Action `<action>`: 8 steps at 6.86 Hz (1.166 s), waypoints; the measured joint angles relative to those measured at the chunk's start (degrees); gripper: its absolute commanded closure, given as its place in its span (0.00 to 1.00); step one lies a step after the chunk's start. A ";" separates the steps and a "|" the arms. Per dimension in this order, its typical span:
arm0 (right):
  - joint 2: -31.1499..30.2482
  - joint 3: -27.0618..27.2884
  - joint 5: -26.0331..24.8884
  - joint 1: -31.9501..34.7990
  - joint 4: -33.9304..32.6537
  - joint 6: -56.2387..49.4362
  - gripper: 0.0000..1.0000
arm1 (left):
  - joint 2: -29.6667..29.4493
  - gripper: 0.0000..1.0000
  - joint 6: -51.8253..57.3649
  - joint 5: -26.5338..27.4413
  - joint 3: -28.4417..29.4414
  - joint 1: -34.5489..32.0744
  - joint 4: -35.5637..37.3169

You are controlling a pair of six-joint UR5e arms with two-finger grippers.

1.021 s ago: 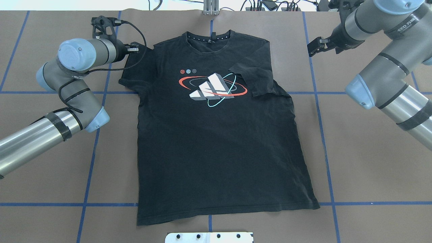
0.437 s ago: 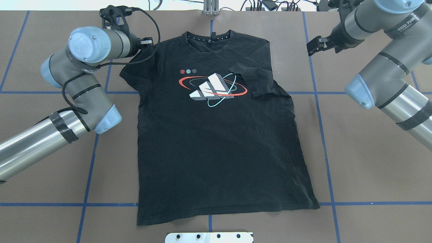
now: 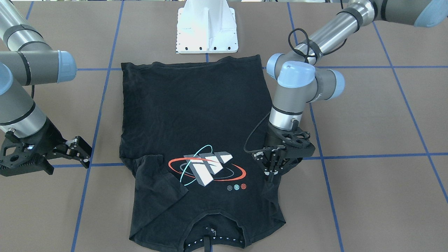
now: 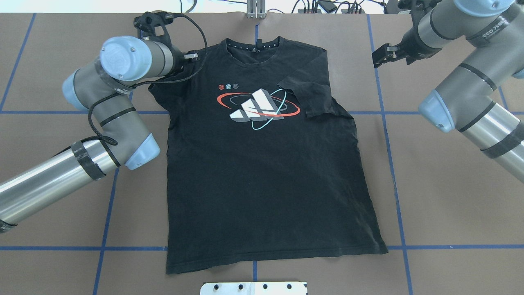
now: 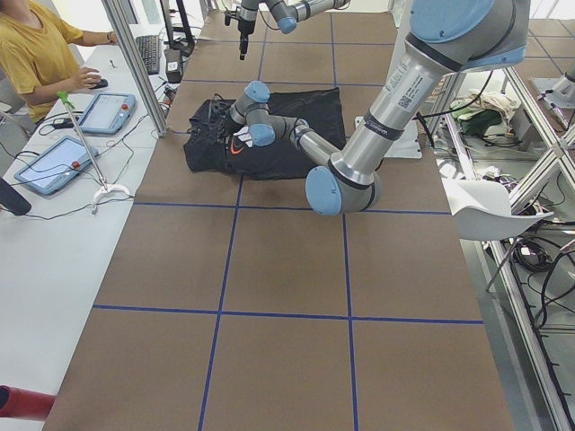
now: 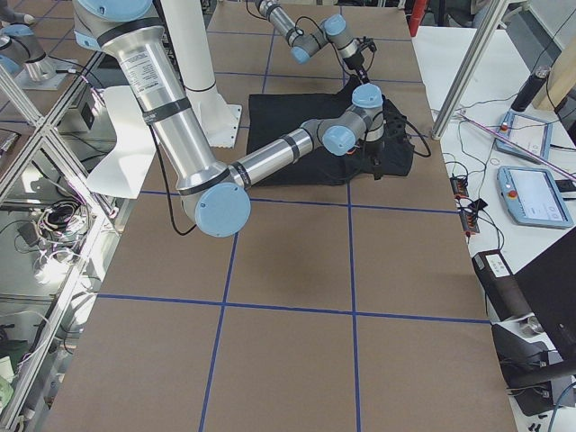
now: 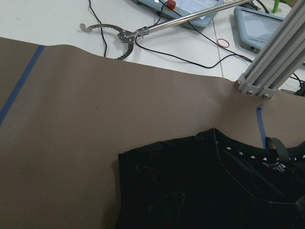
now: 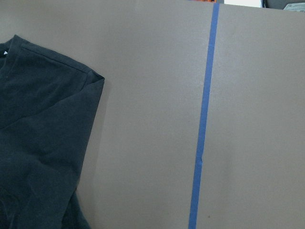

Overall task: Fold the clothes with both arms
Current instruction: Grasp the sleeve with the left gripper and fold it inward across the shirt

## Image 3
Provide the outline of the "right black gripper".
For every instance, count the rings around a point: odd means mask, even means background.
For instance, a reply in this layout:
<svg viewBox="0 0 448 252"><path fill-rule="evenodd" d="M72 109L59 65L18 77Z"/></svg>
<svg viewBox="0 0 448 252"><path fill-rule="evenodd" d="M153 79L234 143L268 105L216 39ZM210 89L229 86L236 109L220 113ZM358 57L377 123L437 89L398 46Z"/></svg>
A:
<svg viewBox="0 0 448 252"><path fill-rule="evenodd" d="M50 119L28 137L19 138L11 133L6 133L5 137L1 146L0 173L3 176L37 171L52 175L54 167L47 161L47 156L77 160L84 168L90 167L92 147L81 136L66 141Z"/></svg>

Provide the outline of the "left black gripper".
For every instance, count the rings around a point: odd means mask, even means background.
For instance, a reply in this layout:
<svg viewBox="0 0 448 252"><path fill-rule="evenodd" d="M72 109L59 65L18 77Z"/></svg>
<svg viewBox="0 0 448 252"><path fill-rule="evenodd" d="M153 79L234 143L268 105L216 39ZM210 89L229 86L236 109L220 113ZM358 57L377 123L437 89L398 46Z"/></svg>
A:
<svg viewBox="0 0 448 252"><path fill-rule="evenodd" d="M309 132L303 131L297 122L293 123L293 129L290 130L268 123L264 148L253 153L253 159L265 175L286 173L315 152L315 146L309 138Z"/></svg>

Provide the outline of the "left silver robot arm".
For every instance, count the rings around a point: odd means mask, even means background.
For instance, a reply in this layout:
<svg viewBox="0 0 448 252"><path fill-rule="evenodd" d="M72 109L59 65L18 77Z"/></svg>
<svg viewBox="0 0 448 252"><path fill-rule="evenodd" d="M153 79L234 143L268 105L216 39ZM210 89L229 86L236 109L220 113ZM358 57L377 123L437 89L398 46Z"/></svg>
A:
<svg viewBox="0 0 448 252"><path fill-rule="evenodd" d="M446 0L351 0L338 14L289 53L277 53L267 62L268 75L277 81L264 147L251 150L264 174L285 174L310 157L315 146L299 127L306 104L334 99L345 88L343 75L315 64L334 53L346 39L375 20L434 27L447 18Z"/></svg>

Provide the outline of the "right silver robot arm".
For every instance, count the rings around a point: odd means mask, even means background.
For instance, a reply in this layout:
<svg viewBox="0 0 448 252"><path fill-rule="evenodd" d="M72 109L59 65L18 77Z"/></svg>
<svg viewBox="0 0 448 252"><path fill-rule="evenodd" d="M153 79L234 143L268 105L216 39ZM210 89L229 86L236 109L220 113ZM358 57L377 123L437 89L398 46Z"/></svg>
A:
<svg viewBox="0 0 448 252"><path fill-rule="evenodd" d="M31 26L12 1L0 3L1 52L0 125L1 175L37 171L52 175L51 159L79 161L89 168L92 147L80 136L66 140L25 90L26 86L72 81L77 73L73 56L54 50Z"/></svg>

